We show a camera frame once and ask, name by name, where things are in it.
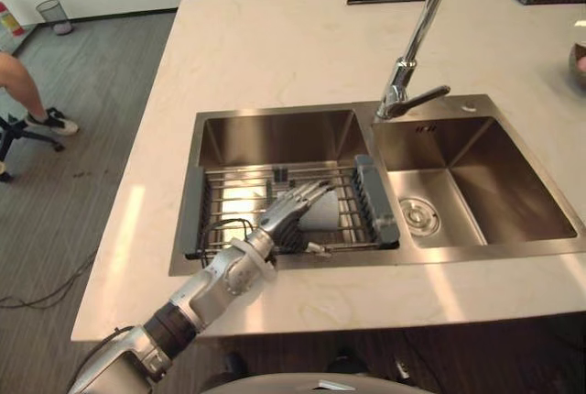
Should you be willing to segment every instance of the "person's leg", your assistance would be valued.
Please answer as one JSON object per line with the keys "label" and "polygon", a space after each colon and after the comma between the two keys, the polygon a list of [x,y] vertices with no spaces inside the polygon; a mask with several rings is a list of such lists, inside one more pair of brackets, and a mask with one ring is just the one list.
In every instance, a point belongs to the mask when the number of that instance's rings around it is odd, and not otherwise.
{"label": "person's leg", "polygon": [[28,111],[27,122],[35,126],[47,126],[60,135],[72,135],[78,127],[64,117],[48,115],[40,101],[38,89],[25,66],[13,56],[0,52],[0,87],[21,103]]}
{"label": "person's leg", "polygon": [[40,102],[37,86],[19,60],[0,52],[0,86],[15,98],[38,120],[47,119],[47,112]]}

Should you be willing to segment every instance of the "wire wastebasket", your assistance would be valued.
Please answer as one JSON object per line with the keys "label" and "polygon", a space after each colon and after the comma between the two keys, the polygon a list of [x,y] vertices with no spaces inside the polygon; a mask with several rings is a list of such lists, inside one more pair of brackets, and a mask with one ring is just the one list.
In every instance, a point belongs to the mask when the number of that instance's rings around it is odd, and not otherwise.
{"label": "wire wastebasket", "polygon": [[67,35],[72,32],[73,26],[59,0],[47,0],[40,3],[37,5],[37,10],[57,35]]}

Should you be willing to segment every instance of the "white marble countertop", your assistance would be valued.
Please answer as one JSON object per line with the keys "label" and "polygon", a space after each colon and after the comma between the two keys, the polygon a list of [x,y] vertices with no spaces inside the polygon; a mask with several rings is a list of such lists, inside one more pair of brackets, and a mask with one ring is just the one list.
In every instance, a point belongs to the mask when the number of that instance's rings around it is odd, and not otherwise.
{"label": "white marble countertop", "polygon": [[[421,3],[181,2],[72,340],[143,323],[187,277],[168,266],[195,115],[378,99]],[[444,0],[410,84],[488,93],[586,217],[586,95],[569,80],[581,5]],[[286,270],[208,336],[477,322],[586,310],[586,254]]]}

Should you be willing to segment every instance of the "cable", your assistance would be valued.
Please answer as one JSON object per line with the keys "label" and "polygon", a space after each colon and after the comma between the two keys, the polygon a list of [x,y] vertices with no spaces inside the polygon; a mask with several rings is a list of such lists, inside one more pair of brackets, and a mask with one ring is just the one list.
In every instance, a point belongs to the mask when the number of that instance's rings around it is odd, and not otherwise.
{"label": "cable", "polygon": [[106,337],[104,337],[104,339],[102,339],[102,341],[100,341],[99,344],[95,345],[90,352],[83,358],[83,360],[81,361],[81,363],[77,366],[77,368],[75,368],[75,372],[73,373],[73,376],[71,376],[69,383],[67,384],[67,388],[65,390],[65,392],[69,392],[71,390],[71,387],[73,387],[73,384],[75,383],[75,381],[77,380],[77,378],[79,377],[81,371],[83,370],[83,367],[85,367],[85,364],[87,364],[89,362],[89,360],[98,352],[100,351],[106,344],[108,344],[110,341],[112,341],[113,339],[115,339],[115,337],[119,336],[122,333],[128,332],[130,330],[132,330],[133,328],[135,328],[132,325],[128,325],[124,328],[114,328],[114,332],[107,335]]}
{"label": "cable", "polygon": [[441,383],[440,378],[438,377],[438,375],[436,374],[436,372],[433,370],[433,368],[431,367],[431,365],[429,364],[429,362],[425,359],[425,357],[423,357],[423,355],[419,352],[419,350],[416,349],[416,347],[413,345],[413,343],[409,339],[409,336],[407,336],[407,333],[405,331],[403,331],[401,333],[403,334],[403,338],[405,339],[405,342],[407,343],[407,345],[409,345],[409,348],[411,348],[415,352],[415,354],[417,355],[418,359],[421,362],[423,362],[423,365],[425,366],[425,368],[433,376],[433,379],[435,380],[436,385],[438,385],[439,394],[447,394],[448,391],[445,389],[445,387]]}
{"label": "cable", "polygon": [[203,230],[201,231],[201,249],[200,249],[201,268],[205,268],[208,266],[208,264],[210,264],[210,261],[208,261],[208,258],[206,256],[206,244],[207,244],[208,233],[211,230],[216,229],[217,227],[224,226],[225,224],[229,224],[229,223],[242,223],[242,226],[244,229],[244,238],[248,237],[248,231],[246,228],[246,224],[248,224],[248,226],[250,227],[250,232],[253,232],[255,230],[253,228],[253,224],[250,223],[250,221],[246,220],[245,218],[226,218],[224,220],[218,220],[217,222],[213,222],[213,223],[210,223],[207,226],[205,226],[203,228]]}
{"label": "cable", "polygon": [[[65,297],[67,296],[67,294],[70,292],[71,288],[73,287],[75,280],[77,278],[79,278],[81,275],[83,275],[83,273],[88,268],[90,268],[90,266],[93,264],[93,261],[95,260],[95,256],[97,253],[98,253],[98,249],[95,249],[87,258],[85,258],[83,263],[81,263],[81,265],[75,270],[75,272],[73,272],[73,275],[71,275],[65,282],[63,282],[60,286],[58,286],[49,295],[43,296],[42,298],[38,298],[33,301],[24,301],[21,298],[11,296],[11,295],[5,296],[3,298],[0,298],[0,309],[15,310],[15,309],[29,308],[29,309],[34,309],[34,310],[46,310],[46,309],[50,309],[52,307],[55,307],[57,304],[59,304],[61,301],[63,301],[65,299]],[[51,301],[47,305],[39,305],[41,302],[50,301],[56,297],[57,297],[57,299],[55,301]]]}

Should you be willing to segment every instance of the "sink drain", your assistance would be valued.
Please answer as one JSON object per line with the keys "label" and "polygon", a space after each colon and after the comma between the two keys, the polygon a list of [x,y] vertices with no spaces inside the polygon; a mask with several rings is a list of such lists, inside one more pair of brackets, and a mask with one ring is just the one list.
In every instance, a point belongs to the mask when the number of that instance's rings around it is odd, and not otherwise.
{"label": "sink drain", "polygon": [[440,218],[431,204],[421,199],[407,198],[399,201],[409,232],[414,236],[430,236],[440,228]]}

